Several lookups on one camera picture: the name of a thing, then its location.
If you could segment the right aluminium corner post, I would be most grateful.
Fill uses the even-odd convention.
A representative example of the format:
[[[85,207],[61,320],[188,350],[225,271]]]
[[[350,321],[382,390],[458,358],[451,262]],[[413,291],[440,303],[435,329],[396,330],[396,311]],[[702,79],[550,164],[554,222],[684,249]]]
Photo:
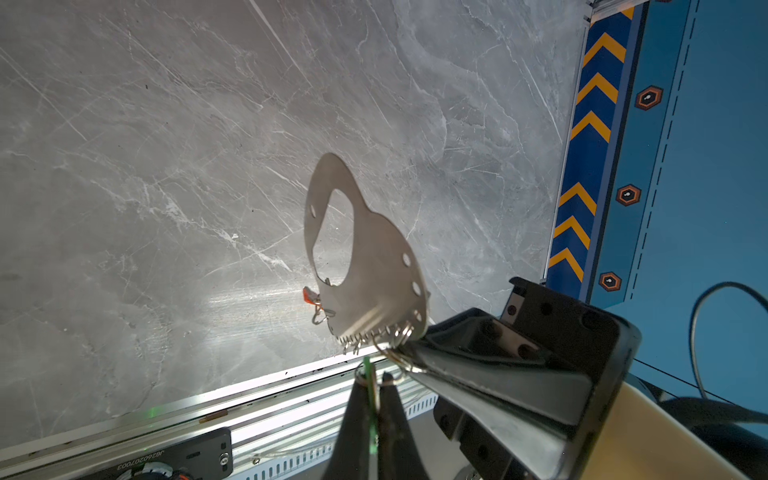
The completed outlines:
[[[593,0],[588,5],[592,8],[589,15],[589,22],[596,23],[599,20],[610,17],[616,13],[628,8],[634,8],[637,4],[643,3],[643,0]]]

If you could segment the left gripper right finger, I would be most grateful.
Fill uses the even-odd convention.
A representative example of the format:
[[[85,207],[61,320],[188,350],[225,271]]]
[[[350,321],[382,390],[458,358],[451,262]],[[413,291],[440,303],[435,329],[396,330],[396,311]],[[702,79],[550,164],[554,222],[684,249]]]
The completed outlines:
[[[385,372],[379,388],[378,478],[428,480],[394,381],[394,376]]]

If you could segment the green key tag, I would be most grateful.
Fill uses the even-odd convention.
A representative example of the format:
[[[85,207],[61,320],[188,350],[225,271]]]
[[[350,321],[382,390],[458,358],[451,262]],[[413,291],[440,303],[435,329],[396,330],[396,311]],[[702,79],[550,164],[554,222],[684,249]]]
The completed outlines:
[[[376,374],[375,365],[371,362],[370,358],[366,356],[363,359],[363,379],[368,395],[368,409],[370,412],[370,426],[369,426],[369,451],[371,455],[378,453],[379,444],[379,428],[378,428],[378,378]]]

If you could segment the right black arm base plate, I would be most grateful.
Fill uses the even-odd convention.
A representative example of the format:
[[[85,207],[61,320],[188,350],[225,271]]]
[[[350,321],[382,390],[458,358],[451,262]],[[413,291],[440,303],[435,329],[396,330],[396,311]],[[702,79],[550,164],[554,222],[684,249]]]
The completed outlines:
[[[225,479],[233,472],[229,428],[183,441],[131,441],[99,453],[76,479]]]

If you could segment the aluminium front rail frame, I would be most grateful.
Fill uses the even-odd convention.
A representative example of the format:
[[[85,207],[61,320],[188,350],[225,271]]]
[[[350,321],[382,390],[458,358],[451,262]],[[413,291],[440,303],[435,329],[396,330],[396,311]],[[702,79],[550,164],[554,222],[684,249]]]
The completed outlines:
[[[4,479],[76,479],[99,453],[131,441],[183,441],[229,428],[225,479],[322,479],[356,376],[368,356],[378,373],[398,368],[372,347],[269,374],[162,407],[10,447]]]

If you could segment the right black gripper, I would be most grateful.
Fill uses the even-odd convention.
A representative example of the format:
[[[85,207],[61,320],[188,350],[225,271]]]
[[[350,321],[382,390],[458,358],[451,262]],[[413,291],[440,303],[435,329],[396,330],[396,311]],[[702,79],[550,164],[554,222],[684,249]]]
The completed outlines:
[[[500,316],[471,308],[398,348],[433,417],[483,479],[576,479],[641,342],[625,319],[511,279]],[[478,402],[467,402],[469,398]]]

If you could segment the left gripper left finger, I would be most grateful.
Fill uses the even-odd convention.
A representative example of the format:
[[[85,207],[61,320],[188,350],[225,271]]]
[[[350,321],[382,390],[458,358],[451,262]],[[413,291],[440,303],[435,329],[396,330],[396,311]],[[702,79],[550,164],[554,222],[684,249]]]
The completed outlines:
[[[370,412],[363,378],[356,378],[346,405],[333,453],[323,480],[366,480],[369,478]]]

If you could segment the red key tag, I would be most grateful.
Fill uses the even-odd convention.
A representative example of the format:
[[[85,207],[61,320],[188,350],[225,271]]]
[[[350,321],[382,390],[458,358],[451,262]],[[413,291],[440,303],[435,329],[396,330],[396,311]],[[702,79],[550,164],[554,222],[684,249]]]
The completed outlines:
[[[305,286],[302,290],[303,299],[306,303],[319,306],[321,304],[320,295],[313,291],[310,287]]]

